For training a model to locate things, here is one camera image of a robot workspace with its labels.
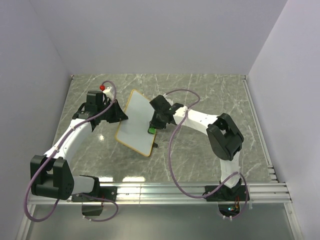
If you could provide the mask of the green whiteboard eraser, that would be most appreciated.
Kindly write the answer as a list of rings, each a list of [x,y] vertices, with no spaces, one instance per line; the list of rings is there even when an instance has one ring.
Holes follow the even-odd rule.
[[[149,127],[148,130],[147,130],[147,132],[148,132],[149,134],[154,135],[154,134],[156,133],[156,129],[153,128],[153,127]]]

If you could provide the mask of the yellow framed whiteboard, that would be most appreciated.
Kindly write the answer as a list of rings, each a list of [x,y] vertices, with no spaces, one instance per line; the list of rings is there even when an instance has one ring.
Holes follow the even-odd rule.
[[[133,89],[124,113],[128,116],[128,119],[119,123],[115,139],[145,157],[150,156],[156,136],[148,133],[150,121],[154,114],[150,100]]]

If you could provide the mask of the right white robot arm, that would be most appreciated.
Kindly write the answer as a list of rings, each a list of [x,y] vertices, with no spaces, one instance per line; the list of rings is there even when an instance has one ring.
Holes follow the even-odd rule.
[[[180,103],[171,105],[163,95],[158,95],[149,103],[154,109],[149,123],[150,128],[162,130],[168,124],[176,125],[169,139],[167,157],[171,178],[178,189],[191,198],[198,198],[182,189],[172,169],[172,142],[177,131],[185,126],[205,134],[208,137],[213,153],[220,159],[220,185],[205,196],[209,197],[216,192],[220,192],[226,200],[232,200],[237,196],[241,184],[245,180],[239,172],[239,157],[243,147],[244,136],[231,116],[227,113],[222,113],[221,115],[202,113]]]

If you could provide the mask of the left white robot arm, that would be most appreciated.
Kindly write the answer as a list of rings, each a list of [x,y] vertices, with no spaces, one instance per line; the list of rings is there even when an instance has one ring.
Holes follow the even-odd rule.
[[[70,162],[82,142],[101,122],[112,124],[124,120],[128,120],[128,116],[121,109],[112,87],[88,91],[86,101],[72,116],[60,139],[44,155],[35,155],[31,159],[31,193],[58,200],[83,194],[89,201],[98,200],[101,196],[98,177],[73,176]]]

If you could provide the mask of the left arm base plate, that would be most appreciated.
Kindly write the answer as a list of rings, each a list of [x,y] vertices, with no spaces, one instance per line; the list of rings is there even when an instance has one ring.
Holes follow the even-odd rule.
[[[88,193],[77,193],[72,195],[72,202],[94,202],[99,199],[106,199],[115,202],[117,198],[117,190],[116,186],[100,186],[97,192],[88,192]]]

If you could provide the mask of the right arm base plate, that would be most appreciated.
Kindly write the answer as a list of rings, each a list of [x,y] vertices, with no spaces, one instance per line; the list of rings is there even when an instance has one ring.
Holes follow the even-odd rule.
[[[205,199],[207,202],[235,202],[236,200],[242,202],[250,200],[250,195],[247,194],[245,185],[239,185],[233,188],[228,188],[223,185],[218,191]]]

